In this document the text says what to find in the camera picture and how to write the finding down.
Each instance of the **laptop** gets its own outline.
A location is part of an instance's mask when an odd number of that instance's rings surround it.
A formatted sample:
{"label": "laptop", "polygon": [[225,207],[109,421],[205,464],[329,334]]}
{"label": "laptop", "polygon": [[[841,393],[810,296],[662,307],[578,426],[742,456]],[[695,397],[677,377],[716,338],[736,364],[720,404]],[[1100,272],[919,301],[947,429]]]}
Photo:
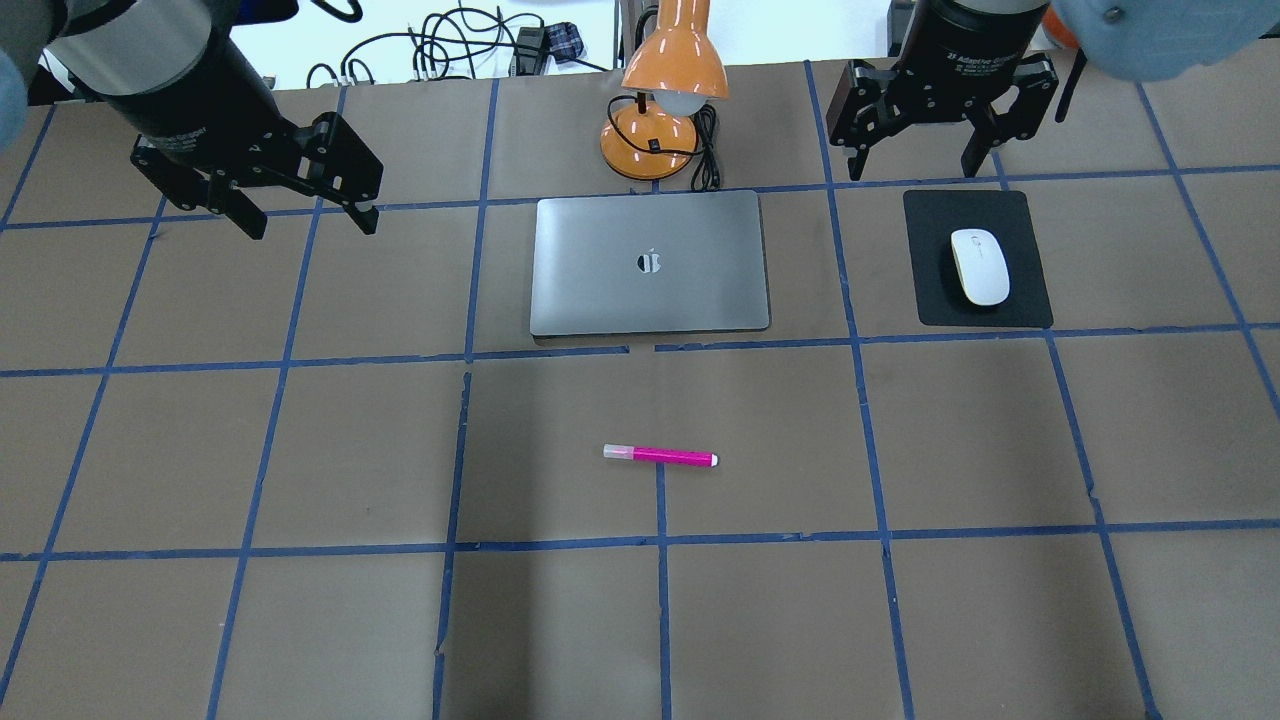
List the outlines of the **laptop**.
{"label": "laptop", "polygon": [[755,192],[538,202],[529,313],[535,337],[767,327]]}

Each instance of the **pink marker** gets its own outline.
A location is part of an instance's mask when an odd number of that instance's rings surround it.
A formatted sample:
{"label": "pink marker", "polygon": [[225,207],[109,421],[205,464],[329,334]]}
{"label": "pink marker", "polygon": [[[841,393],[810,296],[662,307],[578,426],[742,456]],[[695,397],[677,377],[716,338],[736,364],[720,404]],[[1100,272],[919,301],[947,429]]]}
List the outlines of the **pink marker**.
{"label": "pink marker", "polygon": [[687,450],[663,450],[660,447],[632,447],[630,445],[605,445],[604,456],[612,460],[676,462],[678,465],[698,465],[699,468],[714,468],[719,465],[719,456],[714,452],[690,452]]}

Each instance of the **white mouse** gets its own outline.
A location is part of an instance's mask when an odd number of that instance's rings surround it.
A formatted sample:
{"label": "white mouse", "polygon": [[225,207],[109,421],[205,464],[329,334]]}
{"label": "white mouse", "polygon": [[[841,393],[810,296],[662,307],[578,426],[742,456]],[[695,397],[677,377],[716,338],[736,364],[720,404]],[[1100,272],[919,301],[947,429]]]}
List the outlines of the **white mouse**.
{"label": "white mouse", "polygon": [[991,232],[965,228],[951,233],[951,255],[969,302],[991,306],[1009,297],[1009,266]]}

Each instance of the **desk lamp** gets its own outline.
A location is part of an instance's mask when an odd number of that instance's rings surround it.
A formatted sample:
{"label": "desk lamp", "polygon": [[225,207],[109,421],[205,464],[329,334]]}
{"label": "desk lamp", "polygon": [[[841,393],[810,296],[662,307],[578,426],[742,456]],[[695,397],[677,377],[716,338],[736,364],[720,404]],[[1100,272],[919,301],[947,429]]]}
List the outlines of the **desk lamp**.
{"label": "desk lamp", "polygon": [[622,87],[637,91],[636,101],[617,111],[611,102],[611,120],[600,131],[600,152],[620,174],[660,179],[678,172],[698,145],[687,115],[698,113],[708,97],[728,97],[724,65],[707,38],[709,12],[710,0],[662,0],[658,5],[657,29],[622,76]]}

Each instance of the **mouse pad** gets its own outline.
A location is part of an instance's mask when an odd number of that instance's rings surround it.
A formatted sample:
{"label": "mouse pad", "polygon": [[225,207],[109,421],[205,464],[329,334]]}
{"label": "mouse pad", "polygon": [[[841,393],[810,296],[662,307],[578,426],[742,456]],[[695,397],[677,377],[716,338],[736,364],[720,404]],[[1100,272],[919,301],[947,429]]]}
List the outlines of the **mouse pad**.
{"label": "mouse pad", "polygon": [[[909,190],[902,196],[911,247],[915,306],[925,325],[1047,328],[1053,310],[1044,287],[1027,196],[1009,191]],[[1009,299],[983,307],[969,302],[951,255],[951,233],[991,231],[1009,266]]]}

